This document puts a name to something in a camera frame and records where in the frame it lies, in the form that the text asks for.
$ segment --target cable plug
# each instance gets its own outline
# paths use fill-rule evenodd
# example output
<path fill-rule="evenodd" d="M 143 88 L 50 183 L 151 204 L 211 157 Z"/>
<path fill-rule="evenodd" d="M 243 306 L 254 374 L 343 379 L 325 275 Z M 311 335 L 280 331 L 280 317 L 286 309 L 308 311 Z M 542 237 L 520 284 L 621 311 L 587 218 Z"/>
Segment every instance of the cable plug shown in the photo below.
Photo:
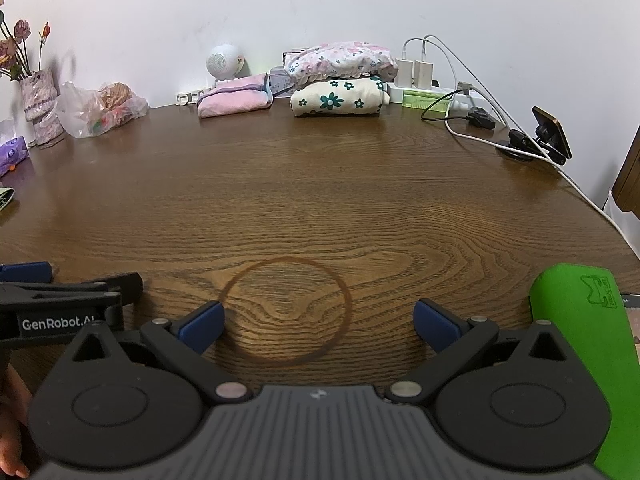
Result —
<path fill-rule="evenodd" d="M 464 81 L 458 81 L 458 90 L 462 90 L 464 95 L 469 95 L 469 92 L 473 89 L 473 85 L 471 83 L 465 83 Z"/>
<path fill-rule="evenodd" d="M 476 128 L 485 128 L 487 130 L 493 130 L 495 128 L 494 118 L 491 117 L 484 108 L 479 106 L 472 107 L 466 118 L 469 124 Z"/>

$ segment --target blue clamp pad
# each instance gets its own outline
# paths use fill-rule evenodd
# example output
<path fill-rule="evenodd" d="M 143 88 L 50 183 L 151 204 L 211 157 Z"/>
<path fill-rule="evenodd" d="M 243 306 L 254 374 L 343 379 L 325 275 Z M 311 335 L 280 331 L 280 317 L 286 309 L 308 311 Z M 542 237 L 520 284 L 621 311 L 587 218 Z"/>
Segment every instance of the blue clamp pad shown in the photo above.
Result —
<path fill-rule="evenodd" d="M 219 301 L 209 301 L 171 325 L 174 336 L 191 350 L 202 354 L 225 329 L 225 308 Z"/>
<path fill-rule="evenodd" d="M 49 262 L 0 266 L 0 282 L 50 283 L 53 269 Z"/>
<path fill-rule="evenodd" d="M 442 352 L 469 330 L 469 325 L 431 300 L 418 300 L 414 306 L 414 328 L 420 339 L 436 352 Z"/>

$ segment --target floral fabric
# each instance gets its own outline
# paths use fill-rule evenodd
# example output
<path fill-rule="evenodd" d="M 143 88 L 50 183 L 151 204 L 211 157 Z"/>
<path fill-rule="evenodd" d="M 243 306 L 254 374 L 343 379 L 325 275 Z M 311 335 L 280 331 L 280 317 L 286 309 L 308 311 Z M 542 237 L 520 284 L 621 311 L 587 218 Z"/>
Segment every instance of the floral fabric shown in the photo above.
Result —
<path fill-rule="evenodd" d="M 389 104 L 379 76 L 315 81 L 291 96 L 297 116 L 313 114 L 375 114 Z"/>
<path fill-rule="evenodd" d="M 384 46 L 361 41 L 323 43 L 298 54 L 289 54 L 284 63 L 296 88 L 320 79 L 378 75 L 383 82 L 398 74 L 398 64 Z"/>

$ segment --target plastic bag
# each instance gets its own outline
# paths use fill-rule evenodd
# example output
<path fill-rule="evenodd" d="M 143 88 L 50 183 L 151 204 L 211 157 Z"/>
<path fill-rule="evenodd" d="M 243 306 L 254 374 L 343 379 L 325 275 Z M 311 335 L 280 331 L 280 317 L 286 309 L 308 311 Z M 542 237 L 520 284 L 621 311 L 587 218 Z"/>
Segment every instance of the plastic bag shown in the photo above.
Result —
<path fill-rule="evenodd" d="M 56 100 L 58 119 L 65 131 L 76 139 L 97 137 L 146 114 L 146 99 L 133 92 L 130 95 L 121 105 L 109 110 L 99 92 L 66 82 L 60 87 L 60 95 Z"/>
<path fill-rule="evenodd" d="M 613 200 L 611 191 L 609 191 L 609 197 L 604 204 L 604 212 L 625 234 L 629 247 L 640 258 L 640 220 L 638 217 L 632 211 L 622 211 Z"/>

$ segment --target human hand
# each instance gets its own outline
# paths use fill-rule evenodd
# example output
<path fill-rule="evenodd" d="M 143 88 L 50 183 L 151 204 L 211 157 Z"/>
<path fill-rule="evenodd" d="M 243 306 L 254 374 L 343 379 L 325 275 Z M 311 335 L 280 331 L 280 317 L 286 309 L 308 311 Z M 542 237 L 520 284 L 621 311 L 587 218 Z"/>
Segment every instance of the human hand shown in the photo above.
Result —
<path fill-rule="evenodd" d="M 31 393 L 24 381 L 8 365 L 4 374 L 2 394 L 6 401 L 0 403 L 0 469 L 7 475 L 20 478 L 29 476 L 29 469 L 22 463 L 22 436 L 20 423 L 27 425 L 27 409 Z"/>

